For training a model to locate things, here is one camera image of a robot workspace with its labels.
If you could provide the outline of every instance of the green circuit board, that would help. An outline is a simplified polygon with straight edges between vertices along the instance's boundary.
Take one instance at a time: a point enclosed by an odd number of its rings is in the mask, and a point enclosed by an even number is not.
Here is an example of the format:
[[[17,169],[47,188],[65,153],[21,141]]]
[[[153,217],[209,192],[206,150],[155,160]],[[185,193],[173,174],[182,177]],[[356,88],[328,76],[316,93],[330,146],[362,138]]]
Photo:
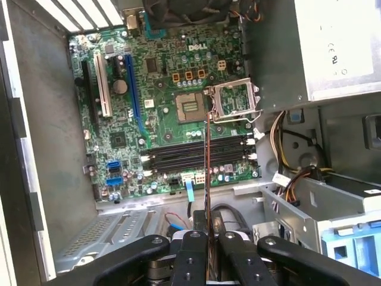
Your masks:
[[[144,18],[140,15],[140,26],[133,31],[126,28],[104,30],[73,36],[69,43],[74,78],[76,83],[79,82],[77,94],[89,159],[84,171],[90,175],[95,192],[99,192],[97,200],[107,201],[110,194],[116,193],[119,199],[125,199],[174,192],[184,189],[184,174],[200,178],[203,167],[153,173],[142,178],[146,169],[140,158],[143,151],[151,148],[204,140],[204,120],[212,103],[202,93],[203,89],[245,77],[238,23],[230,21],[148,32]],[[93,63],[96,54],[106,59],[113,112],[110,117],[102,116],[99,105]],[[133,60],[139,96],[137,102],[131,96],[133,90],[127,78],[129,69],[126,55]],[[119,77],[115,76],[115,67],[110,61],[117,57],[120,61],[116,63],[121,65]],[[81,83],[84,61],[89,63],[92,72],[90,84],[95,94],[93,99]],[[245,88],[228,89],[221,98],[226,113],[246,109],[248,105]],[[91,114],[94,109],[92,104],[96,105],[97,124]],[[141,126],[134,104],[140,110]],[[247,121],[211,125],[211,137],[217,139],[245,135],[251,129]],[[107,186],[105,181],[110,178],[107,163],[114,160],[121,163],[120,172],[123,173],[124,181],[118,186]],[[216,163],[214,168],[224,169],[224,166],[226,163]],[[252,179],[253,171],[258,170],[247,160],[232,162],[228,167],[232,168],[229,174],[223,171],[212,174],[211,186]],[[171,184],[173,178],[179,178],[179,184]],[[196,189],[203,187],[201,181],[193,179]]]

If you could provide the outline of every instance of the white connector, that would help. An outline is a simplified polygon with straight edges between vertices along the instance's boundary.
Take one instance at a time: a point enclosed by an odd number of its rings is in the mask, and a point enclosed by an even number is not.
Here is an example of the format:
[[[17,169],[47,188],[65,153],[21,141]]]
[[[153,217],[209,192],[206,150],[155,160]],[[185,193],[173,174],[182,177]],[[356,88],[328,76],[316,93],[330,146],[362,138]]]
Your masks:
[[[110,90],[108,89],[106,61],[103,55],[96,54],[94,56],[94,66],[101,99],[102,115],[103,117],[111,117],[113,116],[113,110],[111,108]]]

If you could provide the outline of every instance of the motherboard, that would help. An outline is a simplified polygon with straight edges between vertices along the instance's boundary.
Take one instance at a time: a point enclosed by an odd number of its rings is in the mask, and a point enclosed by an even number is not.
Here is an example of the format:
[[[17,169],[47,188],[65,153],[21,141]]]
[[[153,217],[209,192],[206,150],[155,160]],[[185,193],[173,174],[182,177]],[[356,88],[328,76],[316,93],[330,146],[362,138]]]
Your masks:
[[[211,187],[260,176],[237,18],[151,30],[139,11],[69,47],[97,201],[203,189],[213,110]]]

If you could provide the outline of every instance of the dell logo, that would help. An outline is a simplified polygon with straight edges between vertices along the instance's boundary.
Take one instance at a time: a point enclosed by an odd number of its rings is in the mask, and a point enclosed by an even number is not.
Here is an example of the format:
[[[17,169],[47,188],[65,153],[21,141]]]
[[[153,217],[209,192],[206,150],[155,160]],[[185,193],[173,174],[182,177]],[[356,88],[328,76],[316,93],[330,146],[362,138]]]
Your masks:
[[[188,46],[188,51],[198,51],[199,49],[207,49],[208,47],[206,44],[201,43],[201,44],[195,44],[195,45],[189,45]]]

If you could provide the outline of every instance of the chip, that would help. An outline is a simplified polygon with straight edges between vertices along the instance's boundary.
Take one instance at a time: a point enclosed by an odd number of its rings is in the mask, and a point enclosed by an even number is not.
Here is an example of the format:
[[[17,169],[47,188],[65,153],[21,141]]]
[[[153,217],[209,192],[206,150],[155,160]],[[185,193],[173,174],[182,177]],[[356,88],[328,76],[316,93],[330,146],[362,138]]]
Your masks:
[[[148,73],[157,73],[157,62],[155,58],[147,58],[145,62]]]
[[[124,131],[110,133],[111,148],[123,148],[127,146],[126,134]]]
[[[114,46],[113,45],[105,45],[105,53],[106,54],[115,53]]]

